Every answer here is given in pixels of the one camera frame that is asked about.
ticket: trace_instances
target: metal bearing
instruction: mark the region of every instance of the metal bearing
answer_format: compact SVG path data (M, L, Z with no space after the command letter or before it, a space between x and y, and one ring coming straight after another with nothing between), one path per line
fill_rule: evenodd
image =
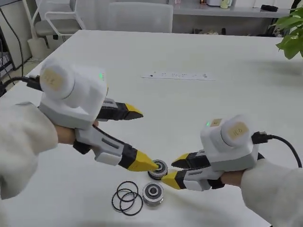
M156 163L159 168L154 171L148 171L148 175L151 177L151 179L159 181L162 179L162 177L167 175L168 167L167 164L162 160L157 159L153 160L153 162Z
M148 183L143 188L143 201L146 205L155 207L162 203L164 198L164 189L158 183Z

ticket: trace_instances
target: white table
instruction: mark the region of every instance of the white table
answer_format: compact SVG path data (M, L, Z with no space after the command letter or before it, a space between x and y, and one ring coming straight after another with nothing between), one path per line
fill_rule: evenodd
M303 157L302 59L287 61L275 44L280 39L211 35L79 31L51 57L103 66L110 98L129 102L144 118L104 122L109 134L168 164L202 148L199 131L212 118L248 114L256 130L289 139ZM39 73L41 65L32 71ZM153 70L209 72L216 81L142 79ZM1 108L26 100L38 105L41 93L18 83L1 98ZM261 146L274 163L296 167L280 142ZM22 227L267 227L248 210L240 189L226 186L207 192L165 186L161 206L146 206L135 217L115 212L111 196L125 180L140 189L146 173L97 163L60 145L39 157L28 187L5 201L12 226Z

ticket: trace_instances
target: rubber o-ring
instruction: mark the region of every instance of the rubber o-ring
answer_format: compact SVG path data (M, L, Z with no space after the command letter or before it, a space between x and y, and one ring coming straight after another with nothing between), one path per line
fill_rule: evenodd
M135 198L135 193L134 193L132 190L128 189L128 188L122 188L122 189L119 189L118 191L116 191L115 194L113 195L113 197L112 197L112 206L113 206L113 208L114 208L116 211L124 212L124 211L128 211L131 207L133 207L134 202L135 202L135 199L133 199L132 204L131 204L128 208L126 208L126 209L122 209L122 208L118 209L118 208L114 205L114 197L115 197L116 195L118 195L118 193L121 192L121 191L129 191L129 192L127 193L127 195L133 194L134 198Z
M119 196L119 189L120 189L120 187L123 185L123 184L125 184L125 183L131 183L131 184L133 184L135 187L136 187L136 189L137 189L137 193L135 193L134 192L134 198L132 199L132 200L124 200L123 199L123 196L122 196L122 198ZM139 188L138 188L138 185L136 185L136 183L135 182L132 182L132 181L124 181L124 182L122 182L121 184L119 184L119 186L117 187L117 197L118 197L118 199L119 200L121 200L122 202L132 202L132 201L134 201L136 198L137 198L137 196L138 196L138 194L139 194Z
M133 194L133 195L136 194L136 195L139 196L139 198L141 199L141 207L140 207L140 209L139 209L137 212L133 213L133 214L125 213L125 210L122 209L122 206L121 206L122 199L123 199L125 196L129 195L129 194ZM140 194L138 194L138 193L135 193L135 192L128 192L128 193L126 193L126 194L124 194L124 195L122 196L122 199L120 200L119 207L120 207L121 212L122 212L123 214L125 214L126 216L135 216L135 215L137 215L138 213L140 213L140 211L141 211L142 208L143 208L143 198L142 198L142 196L141 196Z

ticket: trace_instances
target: sleeve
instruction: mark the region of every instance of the sleeve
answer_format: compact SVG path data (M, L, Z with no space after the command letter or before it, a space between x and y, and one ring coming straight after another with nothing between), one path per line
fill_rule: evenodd
M31 103L0 110L0 196L18 195L37 168L40 152L55 148L54 125Z
M303 170L266 159L244 172L241 191L246 206L273 227L303 226Z

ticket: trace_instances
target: label sticker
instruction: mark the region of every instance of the label sticker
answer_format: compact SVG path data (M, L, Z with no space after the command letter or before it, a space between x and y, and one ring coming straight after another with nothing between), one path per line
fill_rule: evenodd
M62 76L50 69L46 69L40 79L54 91L58 91L63 83Z
M227 131L227 134L232 140L236 140L238 137L244 135L248 131L249 129L246 124L244 124L243 122L238 122Z
M217 127L220 125L222 119L214 119L210 125L210 127Z

